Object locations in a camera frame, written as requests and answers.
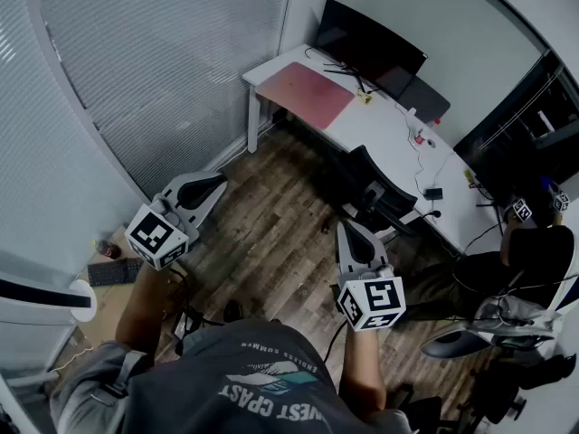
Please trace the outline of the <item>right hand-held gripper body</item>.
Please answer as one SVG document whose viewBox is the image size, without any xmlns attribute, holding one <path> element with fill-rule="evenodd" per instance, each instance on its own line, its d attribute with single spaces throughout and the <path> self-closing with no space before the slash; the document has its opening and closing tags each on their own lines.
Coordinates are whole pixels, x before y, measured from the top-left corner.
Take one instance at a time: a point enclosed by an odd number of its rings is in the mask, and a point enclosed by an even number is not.
<svg viewBox="0 0 579 434">
<path fill-rule="evenodd" d="M 403 280 L 390 265 L 338 279 L 337 304 L 354 332 L 391 327 L 405 312 Z"/>
</svg>

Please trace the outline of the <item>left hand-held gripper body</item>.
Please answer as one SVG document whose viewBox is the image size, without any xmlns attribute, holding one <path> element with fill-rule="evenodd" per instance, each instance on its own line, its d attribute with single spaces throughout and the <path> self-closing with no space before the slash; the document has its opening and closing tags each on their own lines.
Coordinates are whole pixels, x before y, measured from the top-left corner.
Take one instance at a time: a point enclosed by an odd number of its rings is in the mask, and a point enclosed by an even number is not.
<svg viewBox="0 0 579 434">
<path fill-rule="evenodd" d="M 143 203 L 125 231 L 129 247 L 155 270 L 169 267 L 199 238 L 176 196 L 158 193 L 151 204 Z"/>
</svg>

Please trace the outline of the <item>pink desk mat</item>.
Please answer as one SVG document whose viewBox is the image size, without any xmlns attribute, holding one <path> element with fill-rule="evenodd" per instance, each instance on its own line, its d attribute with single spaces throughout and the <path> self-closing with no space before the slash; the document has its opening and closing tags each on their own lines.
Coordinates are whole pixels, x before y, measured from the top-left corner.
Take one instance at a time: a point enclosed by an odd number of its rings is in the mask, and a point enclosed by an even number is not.
<svg viewBox="0 0 579 434">
<path fill-rule="evenodd" d="M 320 130 L 329 128 L 354 99 L 351 91 L 296 61 L 260 83 L 255 91 Z"/>
</svg>

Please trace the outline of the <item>person's right forearm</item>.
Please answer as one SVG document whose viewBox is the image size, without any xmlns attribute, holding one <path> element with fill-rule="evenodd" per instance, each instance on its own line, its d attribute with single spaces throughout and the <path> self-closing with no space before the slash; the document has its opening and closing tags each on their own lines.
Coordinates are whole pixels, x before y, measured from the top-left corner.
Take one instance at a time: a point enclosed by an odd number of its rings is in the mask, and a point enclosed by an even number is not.
<svg viewBox="0 0 579 434">
<path fill-rule="evenodd" d="M 384 410 L 387 392 L 376 330 L 347 329 L 338 395 L 361 420 Z"/>
</svg>

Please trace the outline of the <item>black keyboard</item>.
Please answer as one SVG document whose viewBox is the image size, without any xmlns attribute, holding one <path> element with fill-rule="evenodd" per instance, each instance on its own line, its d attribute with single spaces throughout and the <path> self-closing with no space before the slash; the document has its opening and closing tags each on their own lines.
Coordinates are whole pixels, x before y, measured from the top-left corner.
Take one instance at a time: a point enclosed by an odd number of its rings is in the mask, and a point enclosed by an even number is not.
<svg viewBox="0 0 579 434">
<path fill-rule="evenodd" d="M 129 258 L 88 266 L 89 283 L 93 288 L 135 283 L 143 261 Z"/>
</svg>

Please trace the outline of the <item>white desk leg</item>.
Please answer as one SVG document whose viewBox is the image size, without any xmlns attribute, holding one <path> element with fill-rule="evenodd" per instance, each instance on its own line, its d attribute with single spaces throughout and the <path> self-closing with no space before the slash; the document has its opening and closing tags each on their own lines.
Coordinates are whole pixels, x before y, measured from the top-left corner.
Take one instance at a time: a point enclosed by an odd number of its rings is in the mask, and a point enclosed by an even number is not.
<svg viewBox="0 0 579 434">
<path fill-rule="evenodd" d="M 248 102 L 247 148 L 253 154 L 257 150 L 259 127 L 261 124 L 261 102 L 255 87 L 250 85 Z"/>
</svg>

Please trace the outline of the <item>black power bank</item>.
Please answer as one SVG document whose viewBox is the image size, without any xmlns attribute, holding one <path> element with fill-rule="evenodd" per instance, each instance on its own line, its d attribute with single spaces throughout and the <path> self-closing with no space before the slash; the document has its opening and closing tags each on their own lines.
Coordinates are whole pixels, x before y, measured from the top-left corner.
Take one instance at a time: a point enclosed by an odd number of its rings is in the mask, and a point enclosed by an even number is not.
<svg viewBox="0 0 579 434">
<path fill-rule="evenodd" d="M 177 339 L 181 340 L 186 335 L 197 330 L 201 322 L 202 320 L 199 318 L 197 312 L 187 313 L 183 311 L 176 318 L 172 333 Z"/>
</svg>

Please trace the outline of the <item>white round base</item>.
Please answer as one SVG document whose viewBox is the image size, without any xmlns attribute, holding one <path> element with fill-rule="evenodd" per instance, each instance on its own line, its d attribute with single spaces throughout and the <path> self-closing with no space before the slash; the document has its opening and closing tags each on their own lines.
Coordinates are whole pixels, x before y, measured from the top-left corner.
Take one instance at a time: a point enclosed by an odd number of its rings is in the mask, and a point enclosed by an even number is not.
<svg viewBox="0 0 579 434">
<path fill-rule="evenodd" d="M 97 314 L 98 301 L 93 287 L 84 279 L 77 278 L 70 284 L 70 290 L 81 300 L 81 305 L 71 308 L 76 321 L 88 323 Z"/>
</svg>

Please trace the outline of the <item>person's black shoe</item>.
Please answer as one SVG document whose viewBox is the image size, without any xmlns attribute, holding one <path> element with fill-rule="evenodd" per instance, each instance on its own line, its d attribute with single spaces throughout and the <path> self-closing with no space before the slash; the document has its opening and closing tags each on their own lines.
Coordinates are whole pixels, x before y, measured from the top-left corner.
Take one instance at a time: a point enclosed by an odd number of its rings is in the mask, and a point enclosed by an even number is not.
<svg viewBox="0 0 579 434">
<path fill-rule="evenodd" d="M 223 321 L 225 324 L 244 319 L 243 307 L 237 300 L 231 299 L 223 309 Z"/>
</svg>

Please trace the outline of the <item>white window blinds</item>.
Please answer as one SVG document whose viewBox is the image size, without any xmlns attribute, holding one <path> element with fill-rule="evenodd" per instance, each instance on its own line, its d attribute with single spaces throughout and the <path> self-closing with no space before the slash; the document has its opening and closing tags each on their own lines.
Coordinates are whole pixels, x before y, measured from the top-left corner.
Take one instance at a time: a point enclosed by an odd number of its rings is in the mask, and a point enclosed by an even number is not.
<svg viewBox="0 0 579 434">
<path fill-rule="evenodd" d="M 130 206 L 244 133 L 287 0 L 0 0 L 0 195 Z"/>
</svg>

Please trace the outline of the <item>white office chair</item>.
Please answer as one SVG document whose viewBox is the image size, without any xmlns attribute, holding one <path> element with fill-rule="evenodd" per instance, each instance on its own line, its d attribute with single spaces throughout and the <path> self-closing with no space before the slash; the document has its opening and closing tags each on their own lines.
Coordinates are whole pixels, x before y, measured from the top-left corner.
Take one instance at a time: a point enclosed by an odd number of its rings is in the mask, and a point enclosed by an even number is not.
<svg viewBox="0 0 579 434">
<path fill-rule="evenodd" d="M 510 268 L 513 276 L 495 294 L 461 284 L 477 297 L 464 307 L 465 316 L 422 344 L 422 353 L 456 359 L 498 347 L 519 352 L 539 348 L 550 356 L 565 316 L 579 307 L 579 238 L 566 231 L 545 250 L 522 250 Z"/>
</svg>

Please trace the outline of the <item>grey printed t-shirt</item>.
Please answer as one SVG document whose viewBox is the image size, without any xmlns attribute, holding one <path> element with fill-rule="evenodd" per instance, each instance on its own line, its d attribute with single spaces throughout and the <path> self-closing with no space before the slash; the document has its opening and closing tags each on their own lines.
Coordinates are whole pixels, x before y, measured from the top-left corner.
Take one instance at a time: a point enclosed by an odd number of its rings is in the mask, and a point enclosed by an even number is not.
<svg viewBox="0 0 579 434">
<path fill-rule="evenodd" d="M 359 419 L 300 332 L 258 319 L 194 332 L 155 366 L 102 344 L 53 393 L 51 415 L 58 434 L 412 434 L 399 410 Z"/>
</svg>

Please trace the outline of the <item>black monitor stand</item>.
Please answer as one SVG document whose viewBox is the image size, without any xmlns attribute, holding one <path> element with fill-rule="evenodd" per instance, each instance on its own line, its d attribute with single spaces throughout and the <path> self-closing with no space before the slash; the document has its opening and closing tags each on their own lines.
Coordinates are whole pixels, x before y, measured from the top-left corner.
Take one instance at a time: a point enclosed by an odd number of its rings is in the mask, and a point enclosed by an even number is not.
<svg viewBox="0 0 579 434">
<path fill-rule="evenodd" d="M 357 82 L 358 88 L 364 94 L 371 94 L 380 90 L 380 88 L 376 87 L 374 84 L 365 85 L 359 72 L 355 69 L 347 67 L 345 64 L 323 63 L 323 66 L 325 66 L 324 72 L 353 77 Z"/>
</svg>

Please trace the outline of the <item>large dark monitor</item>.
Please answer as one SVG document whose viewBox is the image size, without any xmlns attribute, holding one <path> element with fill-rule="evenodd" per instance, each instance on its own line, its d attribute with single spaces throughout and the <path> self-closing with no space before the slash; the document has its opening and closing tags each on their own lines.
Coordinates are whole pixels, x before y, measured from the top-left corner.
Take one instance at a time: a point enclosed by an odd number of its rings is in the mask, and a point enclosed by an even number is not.
<svg viewBox="0 0 579 434">
<path fill-rule="evenodd" d="M 454 151 L 501 204 L 578 174 L 579 88 L 563 63 L 546 52 Z"/>
</svg>

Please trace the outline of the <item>black monitor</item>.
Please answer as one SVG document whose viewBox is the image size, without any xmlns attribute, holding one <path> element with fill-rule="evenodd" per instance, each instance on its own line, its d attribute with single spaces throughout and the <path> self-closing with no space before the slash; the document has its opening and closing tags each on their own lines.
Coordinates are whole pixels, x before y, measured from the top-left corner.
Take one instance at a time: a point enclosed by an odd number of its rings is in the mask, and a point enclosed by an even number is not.
<svg viewBox="0 0 579 434">
<path fill-rule="evenodd" d="M 398 99 L 427 55 L 375 20 L 327 0 L 314 48 Z"/>
</svg>

